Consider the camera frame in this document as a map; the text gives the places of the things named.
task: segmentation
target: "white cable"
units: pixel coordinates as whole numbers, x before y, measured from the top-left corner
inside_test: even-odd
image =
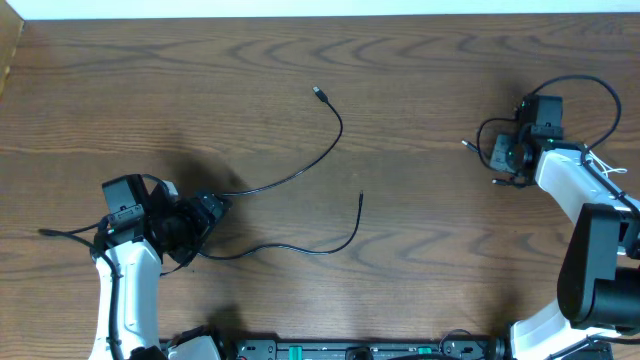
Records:
[[[602,174],[605,177],[608,178],[610,172],[614,172],[614,173],[617,173],[617,174],[626,174],[627,173],[627,169],[625,169],[625,168],[613,168],[613,167],[609,166],[607,163],[602,161],[602,159],[597,157],[596,154],[593,153],[593,151],[589,151],[589,154],[593,158],[593,161],[595,161],[595,163],[600,166],[600,168],[602,169]]]

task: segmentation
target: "green component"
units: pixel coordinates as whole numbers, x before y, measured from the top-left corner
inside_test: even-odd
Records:
[[[289,347],[289,360],[302,360],[302,346]]]

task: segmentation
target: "wooden table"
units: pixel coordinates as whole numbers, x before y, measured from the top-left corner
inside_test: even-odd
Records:
[[[634,15],[29,22],[0,108],[0,358],[81,359],[93,344],[88,251],[37,228],[97,221],[101,183],[123,174],[185,195],[291,174],[338,130],[314,85],[343,115],[342,140],[295,181],[236,199],[206,248],[334,247],[362,189],[354,243],[198,258],[160,280],[161,336],[208,322],[282,338],[500,333],[554,298],[572,225],[540,189],[492,185],[460,140],[548,78],[598,75],[624,104],[598,154],[629,168],[614,179],[640,196],[638,49]],[[548,93],[565,97],[569,138],[610,126],[596,85]]]

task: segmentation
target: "white wall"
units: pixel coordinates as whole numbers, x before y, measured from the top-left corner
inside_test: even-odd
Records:
[[[640,0],[8,0],[8,3],[25,20],[640,12]]]

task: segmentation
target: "wood grain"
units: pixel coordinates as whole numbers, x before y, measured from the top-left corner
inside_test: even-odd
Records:
[[[335,246],[362,189],[354,243],[329,257],[197,259],[160,282],[161,336],[207,322],[282,338],[499,332],[553,299],[572,226],[541,190],[492,186],[460,139],[543,80],[598,75],[624,104],[598,153],[629,168],[615,181],[639,194],[638,49],[636,15],[30,22],[0,108],[0,358],[91,350],[87,250],[38,227],[95,222],[100,184],[126,173],[187,195],[292,173],[338,130],[314,85],[343,115],[342,140],[299,179],[237,199],[207,250]],[[549,91],[565,97],[571,138],[610,125],[596,86]]]

